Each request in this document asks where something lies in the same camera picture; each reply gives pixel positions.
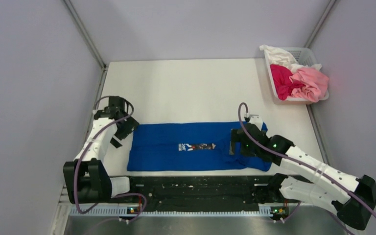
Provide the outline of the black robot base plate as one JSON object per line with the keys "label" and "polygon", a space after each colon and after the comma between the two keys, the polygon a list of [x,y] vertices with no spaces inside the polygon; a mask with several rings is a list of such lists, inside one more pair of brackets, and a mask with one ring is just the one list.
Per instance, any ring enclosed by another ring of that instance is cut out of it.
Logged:
{"label": "black robot base plate", "polygon": [[147,199],[145,212],[252,212],[260,204],[283,203],[281,181],[288,176],[131,176],[130,196],[108,203]]}

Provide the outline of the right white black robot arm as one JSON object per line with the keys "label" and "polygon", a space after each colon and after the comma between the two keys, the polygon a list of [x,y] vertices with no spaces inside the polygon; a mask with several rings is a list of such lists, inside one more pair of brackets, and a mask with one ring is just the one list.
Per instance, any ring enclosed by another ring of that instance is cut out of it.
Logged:
{"label": "right white black robot arm", "polygon": [[255,124],[246,123],[231,130],[230,154],[261,158],[290,170],[303,181],[277,173],[266,187],[274,202],[284,199],[312,204],[337,216],[345,225],[364,230],[376,206],[376,182],[363,175],[343,173],[305,153],[292,141],[274,135],[268,137]]}

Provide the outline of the blue panda print t-shirt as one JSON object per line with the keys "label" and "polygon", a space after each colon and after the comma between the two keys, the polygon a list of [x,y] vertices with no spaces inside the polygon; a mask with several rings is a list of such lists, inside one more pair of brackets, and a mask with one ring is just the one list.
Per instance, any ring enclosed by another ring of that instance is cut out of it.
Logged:
{"label": "blue panda print t-shirt", "polygon": [[143,124],[134,132],[128,171],[214,171],[254,168],[267,172],[271,162],[246,157],[231,131],[239,122]]}

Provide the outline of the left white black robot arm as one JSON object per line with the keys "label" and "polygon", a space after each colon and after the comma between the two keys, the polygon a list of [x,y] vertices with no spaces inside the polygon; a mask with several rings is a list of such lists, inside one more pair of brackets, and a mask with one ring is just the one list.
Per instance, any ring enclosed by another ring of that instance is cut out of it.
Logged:
{"label": "left white black robot arm", "polygon": [[65,185],[69,200],[75,203],[74,192],[79,204],[108,203],[119,195],[125,202],[137,197],[136,187],[130,184],[127,176],[109,177],[103,159],[108,147],[121,147],[125,139],[139,123],[132,117],[115,123],[112,118],[100,117],[93,120],[92,129],[77,156],[63,166]]}

